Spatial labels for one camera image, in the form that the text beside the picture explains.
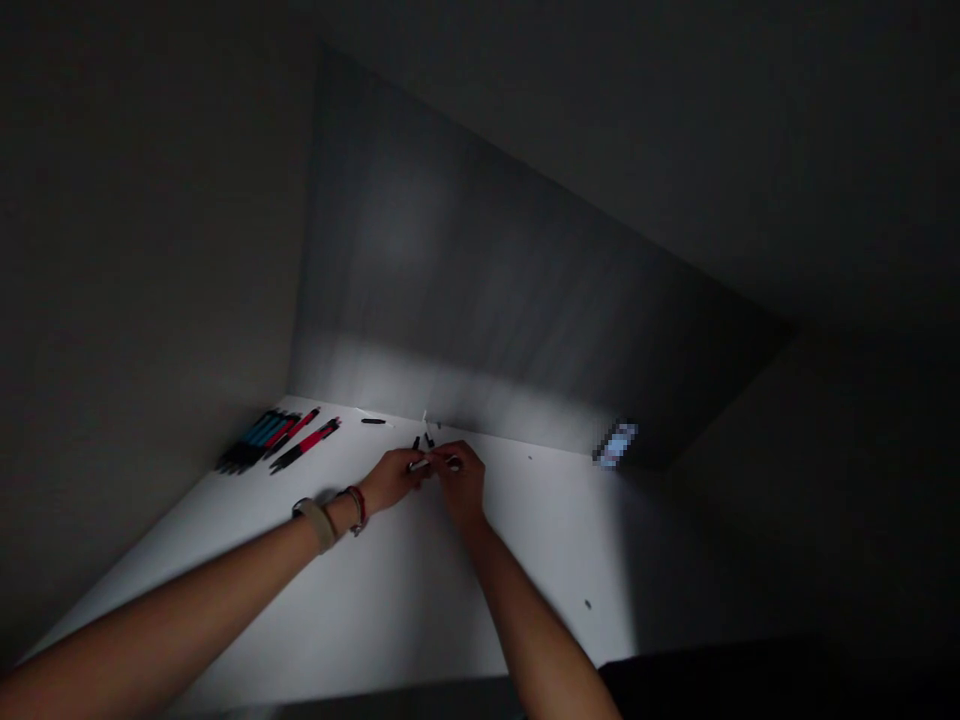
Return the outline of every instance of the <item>red pen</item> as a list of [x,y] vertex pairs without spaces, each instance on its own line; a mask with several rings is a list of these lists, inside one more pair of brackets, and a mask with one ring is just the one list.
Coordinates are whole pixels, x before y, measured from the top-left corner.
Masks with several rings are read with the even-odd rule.
[[315,407],[310,412],[308,412],[306,415],[304,415],[303,418],[300,420],[300,422],[298,422],[292,428],[290,428],[289,430],[284,430],[283,433],[280,435],[280,437],[276,438],[275,442],[271,439],[271,442],[273,444],[271,445],[270,443],[267,443],[267,452],[264,453],[263,455],[264,459],[272,457],[276,453],[280,452],[280,448],[282,448],[284,445],[290,442],[291,439],[296,437],[297,433],[303,430],[303,428],[305,428],[311,422],[313,422],[313,419],[319,414],[320,414],[320,408],[318,406],[318,407]]
[[292,465],[296,460],[300,458],[301,455],[307,452],[310,448],[316,445],[318,442],[323,440],[326,437],[329,437],[337,431],[340,427],[340,418],[335,417],[333,420],[329,420],[324,423],[323,427],[318,428],[316,432],[307,435],[303,440],[301,440],[297,445],[287,450],[283,455],[278,457],[273,461],[273,464],[270,465],[272,472],[271,475],[276,475],[278,472],[283,470],[286,467]]
[[273,435],[271,435],[270,438],[267,440],[267,442],[263,444],[263,446],[267,448],[267,450],[272,448],[273,444],[277,440],[279,440],[281,437],[283,437],[283,435],[287,432],[287,430],[292,428],[293,424],[295,422],[298,422],[299,420],[300,420],[299,415],[287,415],[287,419],[284,420],[283,424],[280,426],[280,429],[277,430]]

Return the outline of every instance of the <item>white table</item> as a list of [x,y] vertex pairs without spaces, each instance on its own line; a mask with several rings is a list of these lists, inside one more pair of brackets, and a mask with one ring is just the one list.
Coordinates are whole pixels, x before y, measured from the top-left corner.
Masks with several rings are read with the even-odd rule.
[[[240,476],[207,475],[40,646],[283,522],[299,498],[360,480],[385,450],[409,446],[422,434],[414,421],[381,416],[392,426],[364,425],[354,408],[304,398],[288,397],[280,406],[307,412],[318,404],[319,416],[300,437],[336,415],[343,420],[340,430],[277,475],[270,476],[263,462]],[[446,427],[436,435],[440,441],[464,438],[484,459],[491,522],[595,663],[696,641],[683,618],[672,634],[668,629],[649,642],[634,626],[624,537],[643,540],[638,533],[647,532],[654,511],[623,478],[582,455]],[[661,541],[654,549],[658,558],[669,546],[686,574],[711,572],[711,561],[684,528],[653,525]],[[665,533],[676,542],[666,542]],[[718,582],[734,595],[740,590]],[[755,634],[742,627],[717,632],[730,639]],[[309,565],[176,708],[290,703],[505,672],[439,487],[427,483],[373,518],[359,538],[347,536]]]

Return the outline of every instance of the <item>right hand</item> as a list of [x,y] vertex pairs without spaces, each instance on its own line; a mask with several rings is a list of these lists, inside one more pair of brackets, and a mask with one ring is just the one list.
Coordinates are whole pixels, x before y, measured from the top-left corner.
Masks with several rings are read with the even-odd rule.
[[[460,461],[457,472],[447,465],[447,458],[451,456]],[[440,476],[447,512],[454,524],[463,530],[471,523],[483,520],[483,476],[487,468],[473,448],[463,440],[457,440],[435,447],[427,459]]]

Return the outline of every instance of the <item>red bracelet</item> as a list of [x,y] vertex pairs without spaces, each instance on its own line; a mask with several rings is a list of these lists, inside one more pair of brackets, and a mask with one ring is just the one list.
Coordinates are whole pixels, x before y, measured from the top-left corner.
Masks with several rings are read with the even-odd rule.
[[337,493],[337,497],[341,495],[349,495],[357,504],[357,514],[360,516],[360,522],[350,528],[353,536],[356,537],[367,526],[367,504],[363,499],[363,493],[360,492],[360,488],[356,485],[348,485],[346,490],[341,490]]

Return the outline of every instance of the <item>left hand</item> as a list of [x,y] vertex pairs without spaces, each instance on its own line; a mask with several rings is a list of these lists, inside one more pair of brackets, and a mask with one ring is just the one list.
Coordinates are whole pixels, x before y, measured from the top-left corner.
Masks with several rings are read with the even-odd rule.
[[383,454],[380,462],[359,485],[368,517],[393,507],[414,488],[420,489],[420,483],[430,477],[433,470],[427,466],[408,473],[407,466],[422,457],[423,453],[419,450],[403,448],[388,450]]

